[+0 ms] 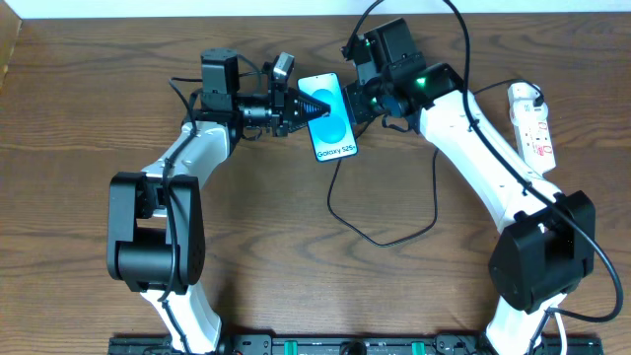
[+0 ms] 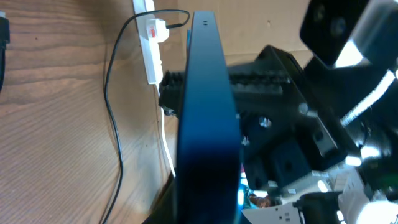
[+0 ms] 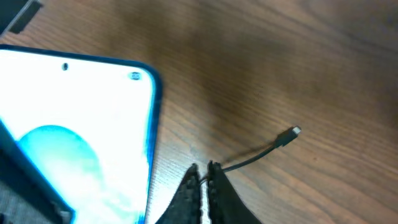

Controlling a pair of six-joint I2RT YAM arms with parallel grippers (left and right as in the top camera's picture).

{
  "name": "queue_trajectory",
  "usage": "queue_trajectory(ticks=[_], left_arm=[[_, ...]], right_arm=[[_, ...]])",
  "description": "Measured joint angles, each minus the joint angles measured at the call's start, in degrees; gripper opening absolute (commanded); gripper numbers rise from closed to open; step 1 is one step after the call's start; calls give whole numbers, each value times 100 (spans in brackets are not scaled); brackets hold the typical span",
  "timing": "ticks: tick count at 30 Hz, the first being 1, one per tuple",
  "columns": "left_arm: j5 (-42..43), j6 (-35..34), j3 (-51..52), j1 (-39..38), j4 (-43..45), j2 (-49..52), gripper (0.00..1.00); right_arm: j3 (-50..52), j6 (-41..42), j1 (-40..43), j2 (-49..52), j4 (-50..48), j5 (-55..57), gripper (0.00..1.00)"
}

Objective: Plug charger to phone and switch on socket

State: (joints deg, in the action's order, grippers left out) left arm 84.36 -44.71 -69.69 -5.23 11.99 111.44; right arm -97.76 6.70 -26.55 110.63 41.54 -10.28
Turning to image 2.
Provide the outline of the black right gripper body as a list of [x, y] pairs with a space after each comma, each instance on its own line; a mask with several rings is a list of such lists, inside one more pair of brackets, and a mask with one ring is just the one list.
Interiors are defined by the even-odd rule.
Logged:
[[360, 151], [294, 56], [267, 45], [229, 67], [242, 133], [243, 167], [256, 190], [286, 193], [317, 181]]

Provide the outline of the blue Galaxy smartphone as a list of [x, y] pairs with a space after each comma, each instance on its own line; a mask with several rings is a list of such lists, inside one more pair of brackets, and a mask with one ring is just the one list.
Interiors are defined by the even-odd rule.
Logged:
[[241, 134], [216, 18], [193, 14], [177, 138], [177, 223], [233, 223]]

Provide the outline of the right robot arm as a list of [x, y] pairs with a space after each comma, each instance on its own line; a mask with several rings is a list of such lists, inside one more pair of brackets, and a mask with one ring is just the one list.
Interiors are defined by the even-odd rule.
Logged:
[[352, 121], [341, 119], [380, 76], [372, 66], [329, 70], [316, 60], [302, 68], [271, 45], [250, 63], [205, 57], [166, 72], [159, 105], [179, 120], [176, 220], [235, 222], [239, 169], [252, 189], [278, 197], [368, 146], [382, 151], [382, 166], [368, 159], [361, 175], [373, 187], [395, 182], [392, 95]]

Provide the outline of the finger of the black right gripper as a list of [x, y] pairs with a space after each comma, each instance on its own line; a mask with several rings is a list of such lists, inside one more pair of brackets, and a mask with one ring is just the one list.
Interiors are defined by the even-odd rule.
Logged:
[[180, 102], [185, 74], [166, 71], [159, 85], [159, 106], [166, 116], [180, 116]]

